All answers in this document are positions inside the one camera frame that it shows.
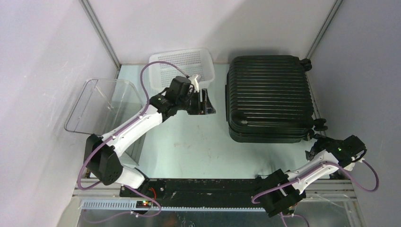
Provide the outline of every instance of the table surface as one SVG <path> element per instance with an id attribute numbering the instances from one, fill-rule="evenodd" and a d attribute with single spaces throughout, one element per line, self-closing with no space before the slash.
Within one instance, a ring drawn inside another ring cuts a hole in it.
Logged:
<path id="1" fill-rule="evenodd" d="M 180 111 L 147 132 L 139 169 L 152 178 L 254 178 L 277 169 L 287 171 L 307 163 L 305 150 L 314 141 L 295 144 L 238 143 L 228 134 L 225 111 L 227 64 L 215 64 L 216 78 L 208 88 L 217 113 L 190 116 Z M 139 73 L 143 65 L 123 65 L 119 79 L 131 81 L 145 98 Z M 144 75 L 149 95 L 151 90 Z"/>

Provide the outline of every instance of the wall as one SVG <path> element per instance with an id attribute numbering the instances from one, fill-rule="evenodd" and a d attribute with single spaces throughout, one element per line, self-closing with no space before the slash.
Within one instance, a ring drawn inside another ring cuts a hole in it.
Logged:
<path id="1" fill-rule="evenodd" d="M 357 190 L 369 227 L 399 226 L 401 180 L 401 2 L 344 1 L 312 58 L 309 77 L 328 135 L 354 134 L 366 143 L 366 160 L 378 171 L 374 193 Z M 364 165 L 352 172 L 368 188 Z"/>
<path id="2" fill-rule="evenodd" d="M 85 141 L 65 119 L 87 78 L 116 69 L 78 0 L 2 1 L 0 53 L 1 225 L 55 226 Z"/>
<path id="3" fill-rule="evenodd" d="M 198 47 L 225 63 L 244 54 L 306 56 L 334 0 L 90 2 L 121 63 Z"/>

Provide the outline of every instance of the suitcase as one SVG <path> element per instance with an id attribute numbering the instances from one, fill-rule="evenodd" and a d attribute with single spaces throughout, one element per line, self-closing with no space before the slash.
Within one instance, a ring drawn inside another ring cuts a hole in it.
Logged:
<path id="1" fill-rule="evenodd" d="M 296 143 L 323 131 L 313 120 L 306 71 L 309 59 L 289 55 L 241 56 L 231 61 L 226 85 L 229 134 L 237 142 Z"/>

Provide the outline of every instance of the perforated basket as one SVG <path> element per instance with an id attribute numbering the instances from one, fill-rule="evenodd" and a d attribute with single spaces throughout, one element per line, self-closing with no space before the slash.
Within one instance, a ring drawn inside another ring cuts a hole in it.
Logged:
<path id="1" fill-rule="evenodd" d="M 181 68 L 188 76 L 200 75 L 199 89 L 208 88 L 215 78 L 212 57 L 207 49 L 189 49 L 174 52 L 154 54 L 149 58 L 152 61 L 166 61 Z M 170 86 L 176 76 L 183 76 L 174 67 L 167 64 L 153 64 L 149 66 L 150 86 L 161 92 Z"/>

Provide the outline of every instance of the black suitcase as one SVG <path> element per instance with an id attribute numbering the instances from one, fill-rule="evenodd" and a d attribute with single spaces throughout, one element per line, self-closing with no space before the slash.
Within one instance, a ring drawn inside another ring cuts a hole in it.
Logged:
<path id="1" fill-rule="evenodd" d="M 306 79 L 309 59 L 289 55 L 241 56 L 230 64 L 226 85 L 229 134 L 237 142 L 309 140 L 325 120 L 313 120 Z"/>

